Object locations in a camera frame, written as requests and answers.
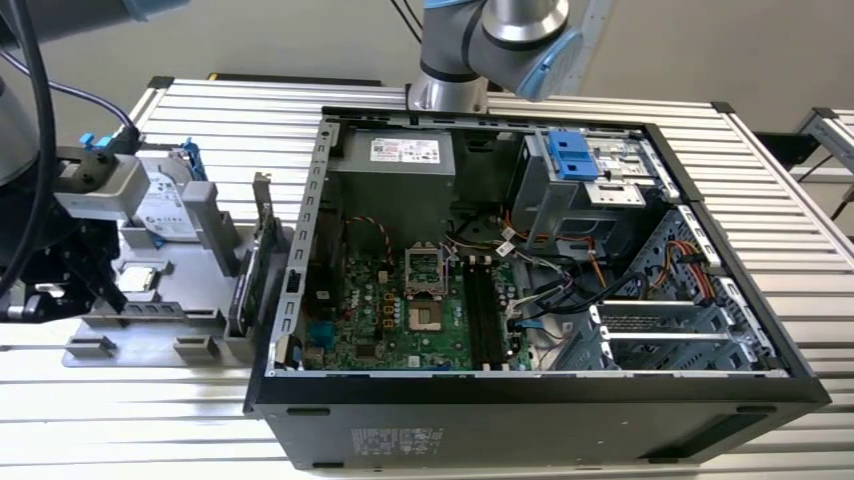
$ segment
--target green motherboard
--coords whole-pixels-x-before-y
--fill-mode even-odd
[[[473,370],[470,325],[465,294],[465,265],[448,265],[446,294],[441,298],[405,294],[404,258],[390,267],[383,258],[351,255],[346,262],[342,305],[335,319],[326,320],[323,349],[310,349],[307,368],[323,370]],[[420,258],[410,275],[428,281],[437,263]],[[516,296],[513,268],[496,263],[489,271],[496,285],[496,312],[504,319],[506,301]],[[505,325],[497,325],[510,349]],[[311,338],[310,344],[318,344]],[[506,360],[512,370],[532,368],[528,343]]]

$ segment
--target wall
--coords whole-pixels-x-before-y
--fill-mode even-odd
[[[574,1],[574,12],[586,2]],[[421,9],[421,0],[413,5]],[[757,129],[792,129],[812,106],[854,108],[851,0],[616,0],[582,94],[726,100]],[[195,0],[155,18],[46,46],[53,77],[131,108],[153,75],[210,72],[379,79],[418,73],[418,45],[386,0]],[[26,80],[0,75],[29,99]],[[110,131],[57,96],[61,140]],[[839,192],[813,187],[820,203]],[[854,233],[854,215],[845,217]]]
[[[582,94],[725,100],[753,129],[790,131],[814,106],[854,108],[853,16],[851,0],[618,0]],[[808,185],[827,212],[845,190]],[[837,223],[854,235],[854,207]]]
[[[421,0],[412,4],[421,11]],[[154,75],[206,78],[227,71],[404,85],[418,73],[420,51],[386,0],[195,0],[147,24],[121,25],[45,46],[53,79],[127,109]],[[29,83],[6,64],[0,76],[29,101]],[[98,108],[55,98],[62,141],[114,128]]]

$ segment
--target motherboard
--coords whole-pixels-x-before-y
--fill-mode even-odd
[[[488,329],[486,337],[493,336],[501,355],[494,368],[530,369],[528,342],[508,333],[502,321],[508,300],[517,295],[512,265],[480,265],[492,290],[488,294],[482,289],[473,300],[466,284],[469,260],[444,258],[441,253],[432,260],[425,248],[413,250],[393,257],[391,263],[385,257],[349,256],[334,318],[317,319],[309,327],[306,368],[481,370],[484,365],[476,364],[480,340],[473,345],[473,338],[484,337]],[[414,284],[434,287],[414,293]],[[473,330],[473,307],[488,310],[481,321],[489,323],[478,326],[481,330]],[[513,342],[517,352],[512,354]]]

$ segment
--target ram slot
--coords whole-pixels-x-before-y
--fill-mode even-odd
[[[500,370],[505,363],[498,298],[490,266],[468,265],[464,273],[473,368]]]

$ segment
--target aluminum extrusion table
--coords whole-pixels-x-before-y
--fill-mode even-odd
[[[270,173],[277,214],[287,223],[299,211],[323,105],[397,109],[405,94],[400,88],[175,80],[149,88],[133,114],[150,142],[194,138],[218,182],[221,207],[237,220],[253,220],[253,177],[257,171]],[[738,116],[709,103],[560,97],[532,104],[506,94],[493,94],[490,109],[501,115],[661,127],[835,403],[697,467],[355,475],[637,478],[668,473],[706,480],[730,474],[760,479],[773,471],[784,479],[852,478],[854,246]],[[0,345],[10,346],[0,348],[0,465],[31,465],[0,476],[57,472],[63,478],[127,478],[130,472],[171,478],[182,469],[194,476],[313,475],[294,470],[265,422],[242,415],[249,369],[67,369],[62,348],[75,327],[75,321],[0,326]]]

